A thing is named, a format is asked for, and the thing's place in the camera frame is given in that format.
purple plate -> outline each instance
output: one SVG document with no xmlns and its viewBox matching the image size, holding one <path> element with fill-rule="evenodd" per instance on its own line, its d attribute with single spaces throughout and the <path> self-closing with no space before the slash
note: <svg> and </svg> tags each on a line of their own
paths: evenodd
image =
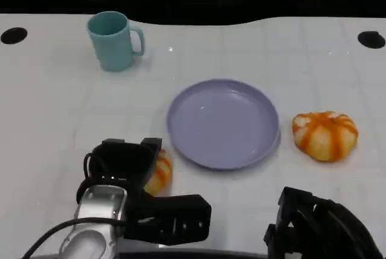
<svg viewBox="0 0 386 259">
<path fill-rule="evenodd" d="M 168 131 L 188 159 L 218 170 L 261 161 L 280 135 L 267 96 L 233 80 L 204 81 L 181 92 L 169 109 Z"/>
</svg>

tabletop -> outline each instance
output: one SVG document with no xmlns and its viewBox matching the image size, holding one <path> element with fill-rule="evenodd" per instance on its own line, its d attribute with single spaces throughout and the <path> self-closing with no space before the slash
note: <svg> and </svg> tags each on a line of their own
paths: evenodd
<svg viewBox="0 0 386 259">
<path fill-rule="evenodd" d="M 0 44 L 0 257 L 20 257 L 50 227 L 71 219 L 84 155 L 103 139 L 163 138 L 172 157 L 170 194 L 201 194 L 212 205 L 206 241 L 188 245 L 267 253 L 263 236 L 276 219 L 284 186 L 350 209 L 386 252 L 386 48 L 357 39 L 386 37 L 386 20 L 273 18 L 224 27 L 131 22 L 147 52 L 120 73 L 104 72 L 87 36 L 86 15 L 0 15 L 0 33 L 27 29 Z M 133 35 L 134 47 L 139 45 Z M 279 148 L 241 171 L 197 167 L 172 147 L 165 117 L 185 87 L 210 78 L 246 82 L 271 98 L 280 118 Z M 294 145 L 292 118 L 335 110 L 350 115 L 358 145 L 343 162 L 321 164 Z M 69 230 L 37 254 L 56 253 Z"/>
</svg>

mug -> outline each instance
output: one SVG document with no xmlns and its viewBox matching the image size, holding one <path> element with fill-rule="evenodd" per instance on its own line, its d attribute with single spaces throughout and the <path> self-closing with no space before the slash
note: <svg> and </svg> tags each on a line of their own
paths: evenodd
<svg viewBox="0 0 386 259">
<path fill-rule="evenodd" d="M 92 45 L 101 67 L 105 71 L 119 72 L 133 64 L 133 56 L 143 56 L 145 39 L 139 27 L 129 26 L 127 17 L 117 11 L 104 11 L 87 23 Z M 141 51 L 133 51 L 130 31 L 136 31 Z"/>
</svg>

orange striped pumpkin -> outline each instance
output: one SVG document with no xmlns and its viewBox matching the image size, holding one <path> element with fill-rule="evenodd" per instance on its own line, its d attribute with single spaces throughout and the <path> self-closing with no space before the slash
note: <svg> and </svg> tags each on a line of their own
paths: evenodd
<svg viewBox="0 0 386 259">
<path fill-rule="evenodd" d="M 298 114 L 292 122 L 295 145 L 318 161 L 339 161 L 358 139 L 354 122 L 333 111 Z"/>
<path fill-rule="evenodd" d="M 169 154 L 162 149 L 157 158 L 156 169 L 145 186 L 145 191 L 155 196 L 164 189 L 171 180 L 172 166 Z"/>
</svg>

